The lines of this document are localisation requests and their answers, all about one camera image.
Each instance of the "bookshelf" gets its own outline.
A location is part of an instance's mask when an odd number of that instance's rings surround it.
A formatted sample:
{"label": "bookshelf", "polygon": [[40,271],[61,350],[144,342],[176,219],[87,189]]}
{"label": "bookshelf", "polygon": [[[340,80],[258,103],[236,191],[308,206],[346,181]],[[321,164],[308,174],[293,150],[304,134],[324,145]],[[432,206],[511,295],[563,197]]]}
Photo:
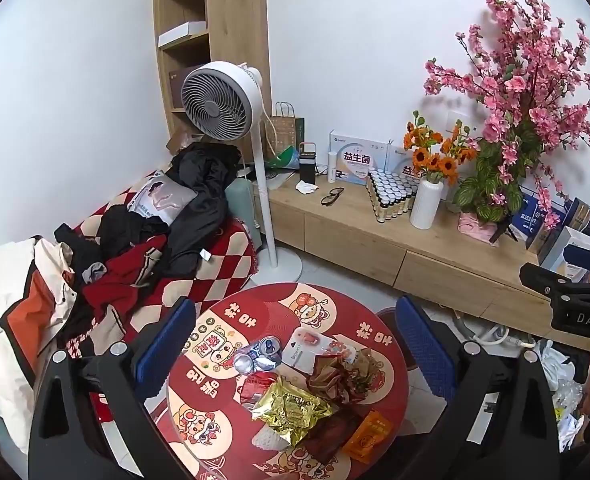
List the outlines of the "bookshelf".
{"label": "bookshelf", "polygon": [[[169,72],[187,66],[225,60],[246,62],[262,73],[262,92],[271,110],[270,67],[266,0],[153,0],[155,45],[160,34],[188,21],[206,21],[208,30],[165,44],[157,49],[159,81],[170,141],[174,153],[177,139],[196,133],[183,110],[172,106]],[[245,160],[252,160],[250,136],[235,141]]]}

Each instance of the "orange snack packet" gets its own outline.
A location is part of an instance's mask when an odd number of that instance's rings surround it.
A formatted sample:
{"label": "orange snack packet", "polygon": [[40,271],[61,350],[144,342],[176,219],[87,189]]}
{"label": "orange snack packet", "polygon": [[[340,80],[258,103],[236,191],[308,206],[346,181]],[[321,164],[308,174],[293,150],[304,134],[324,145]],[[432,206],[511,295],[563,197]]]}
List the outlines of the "orange snack packet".
{"label": "orange snack packet", "polygon": [[351,458],[369,464],[373,448],[382,442],[392,429],[393,425],[389,420],[381,413],[371,410],[342,449]]}

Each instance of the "fan base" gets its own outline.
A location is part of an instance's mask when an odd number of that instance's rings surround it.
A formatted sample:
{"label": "fan base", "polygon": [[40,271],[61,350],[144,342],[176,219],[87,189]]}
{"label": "fan base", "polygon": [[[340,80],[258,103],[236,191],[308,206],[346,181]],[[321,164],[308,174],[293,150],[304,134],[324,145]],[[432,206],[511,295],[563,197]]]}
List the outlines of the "fan base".
{"label": "fan base", "polygon": [[268,249],[257,253],[259,272],[251,276],[256,285],[296,282],[301,276],[301,258],[285,247],[277,247],[277,267],[270,266]]}

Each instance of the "flower pot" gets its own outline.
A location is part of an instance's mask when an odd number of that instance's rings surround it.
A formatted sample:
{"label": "flower pot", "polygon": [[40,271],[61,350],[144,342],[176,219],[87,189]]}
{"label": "flower pot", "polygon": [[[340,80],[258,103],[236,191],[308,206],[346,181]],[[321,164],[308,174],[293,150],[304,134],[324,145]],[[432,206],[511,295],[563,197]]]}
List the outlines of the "flower pot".
{"label": "flower pot", "polygon": [[411,212],[411,224],[413,226],[418,229],[430,229],[437,213],[437,207],[440,204],[443,189],[443,182],[433,184],[428,182],[425,177],[419,181],[417,197],[415,197]]}
{"label": "flower pot", "polygon": [[497,245],[497,243],[491,242],[492,236],[497,231],[497,224],[495,222],[482,224],[479,222],[475,213],[461,213],[459,215],[459,222],[457,223],[457,230],[462,234],[492,245],[493,247]]}

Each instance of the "round red table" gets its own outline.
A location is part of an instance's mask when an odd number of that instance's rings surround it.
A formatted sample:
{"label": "round red table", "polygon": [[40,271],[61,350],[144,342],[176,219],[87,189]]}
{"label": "round red table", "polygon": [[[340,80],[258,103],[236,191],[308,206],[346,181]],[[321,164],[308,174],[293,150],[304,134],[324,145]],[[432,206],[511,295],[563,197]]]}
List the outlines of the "round red table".
{"label": "round red table", "polygon": [[[309,294],[314,301],[301,308],[296,302],[299,294]],[[369,468],[342,451],[324,465],[301,446],[276,452],[251,443],[264,423],[252,420],[239,404],[246,377],[233,367],[233,354],[267,335],[277,336],[284,346],[299,326],[358,349],[372,349],[380,373],[366,399],[353,408],[362,416],[377,410],[393,425],[389,438],[374,450],[371,464],[390,446],[408,402],[406,364],[390,330],[373,312],[340,292],[303,283],[262,285],[233,294],[200,315],[170,373],[167,402],[153,412],[163,436],[195,478],[209,480],[212,475],[187,447],[227,480],[260,480],[285,472],[296,472],[302,480],[346,480]],[[306,387],[299,371],[284,364],[277,371],[295,386]]]}

